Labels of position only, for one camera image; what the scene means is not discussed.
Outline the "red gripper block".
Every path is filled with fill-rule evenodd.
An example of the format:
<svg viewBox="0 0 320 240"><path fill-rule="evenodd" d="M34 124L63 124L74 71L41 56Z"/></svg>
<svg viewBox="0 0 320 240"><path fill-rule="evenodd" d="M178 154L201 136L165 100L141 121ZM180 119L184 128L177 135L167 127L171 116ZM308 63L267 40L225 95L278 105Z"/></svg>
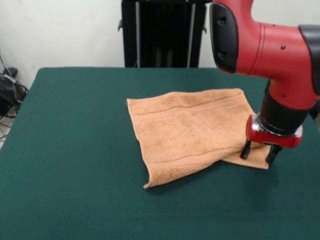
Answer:
<svg viewBox="0 0 320 240"><path fill-rule="evenodd" d="M297 147L303 138L303 126L301 125L292 135L277 135L265 130L258 121L258 116L250 115L246 123L246 142L241 151L240 157L246 160L251 151L252 142L258 144L272 145L266 157L266 163L272 164L278 153L283 148Z"/></svg>

